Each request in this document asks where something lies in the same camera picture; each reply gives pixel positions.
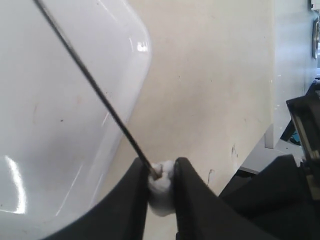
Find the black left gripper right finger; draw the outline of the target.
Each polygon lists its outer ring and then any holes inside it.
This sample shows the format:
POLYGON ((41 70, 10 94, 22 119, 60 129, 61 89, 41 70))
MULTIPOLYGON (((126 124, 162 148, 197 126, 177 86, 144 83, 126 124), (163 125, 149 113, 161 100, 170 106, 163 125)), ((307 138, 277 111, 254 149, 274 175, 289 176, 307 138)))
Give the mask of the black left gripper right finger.
POLYGON ((178 240, 273 240, 219 199, 185 157, 174 163, 178 240))

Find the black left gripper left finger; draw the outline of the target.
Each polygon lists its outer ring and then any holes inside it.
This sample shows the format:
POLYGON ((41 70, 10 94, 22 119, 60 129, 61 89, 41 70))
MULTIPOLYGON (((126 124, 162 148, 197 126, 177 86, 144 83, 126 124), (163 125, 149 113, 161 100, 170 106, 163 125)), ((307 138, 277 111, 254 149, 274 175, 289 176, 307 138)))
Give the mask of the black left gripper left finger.
POLYGON ((148 207, 147 167, 136 158, 118 184, 85 215, 47 240, 141 240, 148 207))

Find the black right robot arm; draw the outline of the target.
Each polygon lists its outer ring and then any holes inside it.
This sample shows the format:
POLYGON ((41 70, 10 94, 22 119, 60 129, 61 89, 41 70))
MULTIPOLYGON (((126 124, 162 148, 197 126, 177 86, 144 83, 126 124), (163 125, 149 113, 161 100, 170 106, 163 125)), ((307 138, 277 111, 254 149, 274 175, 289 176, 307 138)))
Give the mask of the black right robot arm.
POLYGON ((223 195, 248 229, 244 240, 317 240, 320 237, 320 86, 287 101, 301 160, 277 156, 242 186, 223 195))

